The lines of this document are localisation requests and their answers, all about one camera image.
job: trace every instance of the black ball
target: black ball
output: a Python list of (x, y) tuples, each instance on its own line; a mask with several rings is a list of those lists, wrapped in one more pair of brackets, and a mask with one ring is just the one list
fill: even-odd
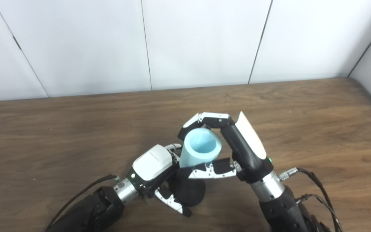
[(206, 193), (203, 179), (176, 178), (169, 184), (174, 196), (186, 207), (194, 207), (202, 202)]

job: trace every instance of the cup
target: cup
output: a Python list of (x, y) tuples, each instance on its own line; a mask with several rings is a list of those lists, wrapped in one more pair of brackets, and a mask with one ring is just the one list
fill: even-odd
[(214, 132), (206, 128), (193, 129), (184, 138), (180, 168), (210, 163), (220, 151), (221, 141)]

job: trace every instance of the robotic hand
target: robotic hand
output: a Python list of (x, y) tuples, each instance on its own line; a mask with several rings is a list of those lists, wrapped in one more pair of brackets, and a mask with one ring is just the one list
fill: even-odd
[[(336, 232), (342, 231), (330, 199), (314, 173), (293, 168), (277, 175), (272, 160), (267, 158), (262, 142), (243, 112), (240, 112), (237, 122), (228, 114), (197, 113), (184, 124), (178, 138), (184, 140), (188, 132), (202, 126), (220, 129), (221, 135), (232, 149), (233, 162), (230, 164), (230, 158), (226, 158), (180, 168), (177, 171), (178, 178), (225, 178), (237, 175), (241, 181), (250, 185), (259, 198), (262, 213), (272, 232), (330, 231), (323, 223), (319, 223), (314, 215), (310, 215), (302, 204), (302, 201), (311, 196), (317, 197), (331, 211)], [(306, 173), (321, 188), (327, 203), (314, 194), (295, 198), (290, 188), (283, 185), (283, 180), (298, 171)]]
[[(191, 211), (185, 207), (174, 194), (164, 185), (165, 181), (175, 177), (179, 168), (179, 157), (174, 153), (181, 149), (180, 144), (171, 144), (166, 147), (155, 145), (146, 153), (138, 157), (126, 178), (109, 175), (101, 178), (73, 197), (51, 220), (46, 232), (100, 232), (118, 221), (125, 205), (137, 196), (146, 201), (154, 195), (172, 209), (184, 216), (190, 217)], [(115, 179), (114, 187), (103, 186), (95, 192), (74, 204), (64, 215), (56, 218), (78, 196), (95, 184), (107, 179)]]

